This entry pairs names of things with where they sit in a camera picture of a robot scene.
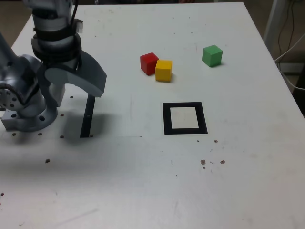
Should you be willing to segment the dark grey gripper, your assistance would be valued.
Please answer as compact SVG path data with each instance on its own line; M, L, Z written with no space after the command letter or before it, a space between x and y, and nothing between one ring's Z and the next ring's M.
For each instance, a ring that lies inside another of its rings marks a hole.
M42 62L37 71L40 91L47 106L60 107L65 84L73 84L86 93L101 97L107 75L98 62L82 51L80 57L67 62Z

